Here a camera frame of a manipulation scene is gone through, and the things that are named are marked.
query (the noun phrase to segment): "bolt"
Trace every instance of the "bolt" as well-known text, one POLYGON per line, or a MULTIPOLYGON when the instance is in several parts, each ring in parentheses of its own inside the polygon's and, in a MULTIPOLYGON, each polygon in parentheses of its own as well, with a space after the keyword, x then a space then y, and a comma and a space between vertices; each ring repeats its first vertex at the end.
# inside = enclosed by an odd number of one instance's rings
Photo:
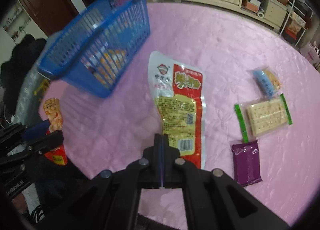
POLYGON ((111 174, 112 174, 112 172, 108 169, 102 170, 100 172, 100 176, 103 178, 109 178, 109 177, 111 177, 111 174))
POLYGON ((185 164, 186 161, 183 158, 179 157, 179 158, 176 158, 176 160, 174 162, 177 165, 183 165, 183 164, 185 164))
POLYGON ((146 166, 149 164, 149 161, 146 158, 141 158, 141 159, 139 159, 139 164, 146 166))
POLYGON ((215 168, 213 171, 212 171, 213 175, 215 175, 216 177, 221 177, 223 175, 223 171, 219 168, 215 168))

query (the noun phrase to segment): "barcode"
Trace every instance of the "barcode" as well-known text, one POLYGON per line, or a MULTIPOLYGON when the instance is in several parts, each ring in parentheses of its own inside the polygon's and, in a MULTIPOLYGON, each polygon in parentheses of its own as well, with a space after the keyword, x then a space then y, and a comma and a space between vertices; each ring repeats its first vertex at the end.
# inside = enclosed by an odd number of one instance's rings
POLYGON ((193 139, 178 140, 178 149, 180 151, 193 150, 193 139))
POLYGON ((187 114, 187 125, 193 125, 193 114, 187 114))

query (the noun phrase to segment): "pink tablecloth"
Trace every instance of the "pink tablecloth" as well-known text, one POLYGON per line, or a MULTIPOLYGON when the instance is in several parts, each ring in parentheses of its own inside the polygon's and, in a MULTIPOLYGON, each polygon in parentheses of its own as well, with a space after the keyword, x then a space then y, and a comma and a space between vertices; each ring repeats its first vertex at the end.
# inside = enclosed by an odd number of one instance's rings
MULTIPOLYGON (((157 50, 196 66, 206 75, 204 95, 206 170, 233 177, 230 145, 241 139, 235 103, 262 96, 249 70, 270 66, 283 82, 293 125, 260 139, 263 182, 246 187, 292 224, 320 180, 320 74, 290 45, 258 24, 218 9, 148 4, 151 36, 114 93, 99 99, 62 81, 47 95, 61 100, 66 152, 88 176, 117 171, 153 144, 161 122, 147 83, 148 58, 157 50)), ((40 109, 42 118, 45 115, 40 109)), ((187 229, 181 190, 145 190, 139 212, 187 229)))

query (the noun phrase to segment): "brown wooden door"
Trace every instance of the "brown wooden door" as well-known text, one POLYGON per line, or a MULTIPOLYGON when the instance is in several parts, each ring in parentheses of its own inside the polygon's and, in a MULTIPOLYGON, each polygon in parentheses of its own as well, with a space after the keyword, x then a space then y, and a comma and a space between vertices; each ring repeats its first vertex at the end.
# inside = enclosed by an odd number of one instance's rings
POLYGON ((20 0, 20 2, 47 36, 62 30, 78 14, 70 0, 20 0))

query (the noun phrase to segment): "purple package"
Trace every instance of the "purple package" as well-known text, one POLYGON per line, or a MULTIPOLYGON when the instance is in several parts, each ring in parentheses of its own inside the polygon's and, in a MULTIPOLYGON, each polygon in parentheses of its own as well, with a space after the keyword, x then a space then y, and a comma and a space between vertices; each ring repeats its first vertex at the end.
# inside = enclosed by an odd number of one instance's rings
POLYGON ((232 145, 235 180, 241 186, 261 182, 258 141, 232 145))

